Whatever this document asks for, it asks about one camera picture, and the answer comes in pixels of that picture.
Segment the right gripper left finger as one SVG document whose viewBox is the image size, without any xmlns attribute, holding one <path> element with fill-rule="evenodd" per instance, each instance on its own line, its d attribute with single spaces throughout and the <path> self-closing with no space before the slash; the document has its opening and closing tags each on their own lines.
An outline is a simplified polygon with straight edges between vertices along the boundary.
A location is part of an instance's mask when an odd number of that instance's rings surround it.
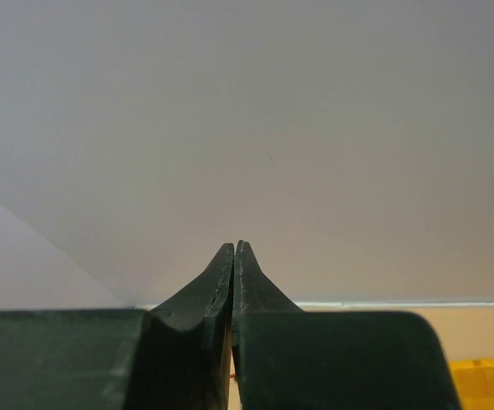
<svg viewBox="0 0 494 410">
<path fill-rule="evenodd" d="M 234 248 L 153 309 L 0 311 L 0 409 L 224 409 Z"/>
</svg>

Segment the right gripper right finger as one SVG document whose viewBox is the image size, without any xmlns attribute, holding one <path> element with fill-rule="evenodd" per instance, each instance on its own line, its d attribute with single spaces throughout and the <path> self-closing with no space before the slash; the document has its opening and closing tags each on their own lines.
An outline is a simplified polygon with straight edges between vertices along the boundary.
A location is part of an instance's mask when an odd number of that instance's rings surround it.
<svg viewBox="0 0 494 410">
<path fill-rule="evenodd" d="M 408 311 L 307 312 L 234 257 L 232 354 L 245 409 L 458 409 L 438 336 Z"/>
</svg>

